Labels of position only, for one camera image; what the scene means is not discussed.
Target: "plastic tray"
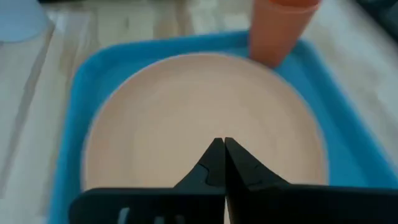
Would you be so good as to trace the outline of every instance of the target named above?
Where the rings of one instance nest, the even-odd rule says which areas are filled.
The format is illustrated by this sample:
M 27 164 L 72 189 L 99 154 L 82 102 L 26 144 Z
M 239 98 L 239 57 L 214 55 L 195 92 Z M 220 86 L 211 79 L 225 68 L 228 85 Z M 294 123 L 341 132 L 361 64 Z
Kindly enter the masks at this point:
M 70 202 L 81 192 L 83 141 L 96 110 L 126 78 L 160 59 L 189 52 L 248 55 L 248 33 L 180 37 L 115 45 L 91 56 L 75 75 L 57 162 L 49 223 L 67 223 Z M 298 41 L 276 72 L 311 107 L 323 131 L 331 185 L 398 187 L 380 148 L 333 82 L 313 47 Z

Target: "wooden surface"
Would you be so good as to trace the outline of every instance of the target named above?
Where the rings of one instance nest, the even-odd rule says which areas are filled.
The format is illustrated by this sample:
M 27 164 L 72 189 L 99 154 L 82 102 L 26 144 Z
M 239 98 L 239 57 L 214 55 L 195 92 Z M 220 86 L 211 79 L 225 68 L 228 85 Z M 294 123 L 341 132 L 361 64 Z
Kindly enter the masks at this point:
M 45 5 L 50 27 L 0 42 L 0 222 L 43 223 L 76 68 L 121 42 L 249 26 L 250 0 L 123 0 Z M 398 164 L 397 47 L 354 3 L 324 1 L 304 36 Z

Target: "round plate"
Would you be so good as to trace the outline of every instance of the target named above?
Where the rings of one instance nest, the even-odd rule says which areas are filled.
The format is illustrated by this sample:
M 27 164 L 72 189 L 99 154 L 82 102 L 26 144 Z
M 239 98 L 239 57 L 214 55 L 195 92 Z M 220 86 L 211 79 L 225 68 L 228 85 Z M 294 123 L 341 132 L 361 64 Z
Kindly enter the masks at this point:
M 83 188 L 173 187 L 218 137 L 232 137 L 292 183 L 325 184 L 327 163 L 300 96 L 262 65 L 191 54 L 124 82 L 86 139 Z

